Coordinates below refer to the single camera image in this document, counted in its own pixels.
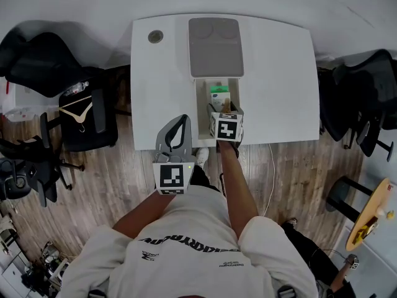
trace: white t-shirt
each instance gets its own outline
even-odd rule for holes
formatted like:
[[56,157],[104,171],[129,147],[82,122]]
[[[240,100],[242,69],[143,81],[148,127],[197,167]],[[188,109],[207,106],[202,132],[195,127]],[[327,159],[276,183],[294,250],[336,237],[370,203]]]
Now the white t-shirt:
[[222,194],[190,186],[135,240],[99,227],[66,270],[61,296],[87,298],[102,286],[108,298],[273,298],[284,284],[298,297],[318,297],[283,229],[254,217],[237,239]]

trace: wooden floor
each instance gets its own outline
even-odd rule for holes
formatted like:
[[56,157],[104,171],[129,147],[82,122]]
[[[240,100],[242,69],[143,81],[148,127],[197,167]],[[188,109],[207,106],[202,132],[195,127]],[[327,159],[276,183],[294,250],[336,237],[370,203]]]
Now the wooden floor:
[[[129,109],[127,95],[119,108]],[[131,117],[117,116],[119,138],[115,147],[85,153],[63,153],[67,162],[84,163],[81,173],[66,169],[66,180],[73,190],[67,191],[60,181],[58,202],[40,206],[37,193],[0,205],[2,213],[10,212],[20,235],[19,243],[27,256],[35,260],[40,250],[51,240],[66,255],[76,256],[93,229],[102,224],[112,226],[121,216],[139,204],[154,188],[153,153],[135,151]],[[18,124],[5,123],[4,138],[26,140],[40,135],[38,119]],[[51,136],[59,138],[60,131]],[[333,182],[342,175],[358,179],[362,153],[354,147],[344,150],[343,142],[334,142],[328,134],[318,141],[271,144],[275,163],[274,193],[266,216],[282,222],[298,219],[297,229],[321,248],[332,248],[341,230],[344,217],[325,210],[325,197]],[[249,188],[262,214],[272,190],[273,166],[268,145],[240,147],[240,163]],[[220,188],[220,158],[215,149],[205,170],[213,185]]]

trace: person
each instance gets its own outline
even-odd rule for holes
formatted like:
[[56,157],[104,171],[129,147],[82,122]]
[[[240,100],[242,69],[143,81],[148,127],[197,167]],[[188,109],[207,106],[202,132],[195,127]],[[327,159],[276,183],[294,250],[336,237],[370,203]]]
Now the person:
[[259,216],[235,148],[218,144],[226,198],[199,150],[184,195],[155,191],[113,228],[97,228],[65,271],[62,298],[317,297],[283,229]]
[[328,255],[315,242],[295,230],[296,218],[284,222],[281,227],[286,236],[297,249],[318,281],[319,296],[322,298],[355,298],[352,286],[345,280],[354,256],[349,255],[345,265],[338,270]]

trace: white table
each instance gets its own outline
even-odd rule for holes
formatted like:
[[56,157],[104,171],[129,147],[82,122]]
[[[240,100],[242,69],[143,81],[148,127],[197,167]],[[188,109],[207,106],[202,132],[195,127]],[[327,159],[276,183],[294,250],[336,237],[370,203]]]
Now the white table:
[[[308,30],[255,17],[179,14],[133,22],[131,102],[136,150],[155,149],[160,129],[182,114],[192,121],[193,147],[215,146],[214,139],[199,136],[198,119],[204,116],[197,111],[205,107],[197,107],[200,100],[190,76],[188,50],[188,22],[194,17],[239,22],[244,60],[244,76],[239,80],[242,144],[318,139],[318,80]],[[164,34],[156,44],[148,40],[154,30]]]

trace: shoe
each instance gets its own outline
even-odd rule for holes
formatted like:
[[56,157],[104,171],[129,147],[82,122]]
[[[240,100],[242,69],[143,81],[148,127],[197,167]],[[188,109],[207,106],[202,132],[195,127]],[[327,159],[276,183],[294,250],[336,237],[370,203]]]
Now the shoe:
[[207,147],[203,147],[198,149],[197,153],[196,153],[196,158],[197,158],[197,165],[200,168],[204,168],[205,163],[208,160],[208,156],[210,155],[210,150]]
[[297,223],[298,223],[298,220],[294,217],[292,219],[289,219],[288,221],[286,221],[286,224],[291,224],[294,228]]

